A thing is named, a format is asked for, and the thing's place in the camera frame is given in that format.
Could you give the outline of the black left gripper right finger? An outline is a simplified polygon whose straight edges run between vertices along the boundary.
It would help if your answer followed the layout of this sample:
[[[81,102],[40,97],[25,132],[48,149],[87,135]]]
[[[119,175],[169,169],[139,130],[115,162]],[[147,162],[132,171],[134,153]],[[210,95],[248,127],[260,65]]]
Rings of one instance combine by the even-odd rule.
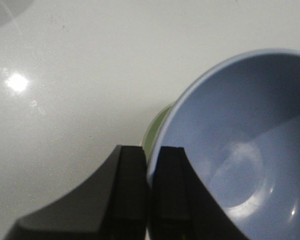
[[[200,181],[182,147],[163,146],[152,182],[152,240],[245,240]]]

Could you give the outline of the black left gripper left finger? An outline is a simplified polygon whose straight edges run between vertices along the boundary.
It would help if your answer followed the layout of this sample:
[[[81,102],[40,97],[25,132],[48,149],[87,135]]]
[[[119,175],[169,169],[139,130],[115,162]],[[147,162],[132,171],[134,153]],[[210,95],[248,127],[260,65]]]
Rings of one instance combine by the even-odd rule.
[[[83,183],[20,217],[7,240],[143,240],[148,185],[140,146],[118,145]]]

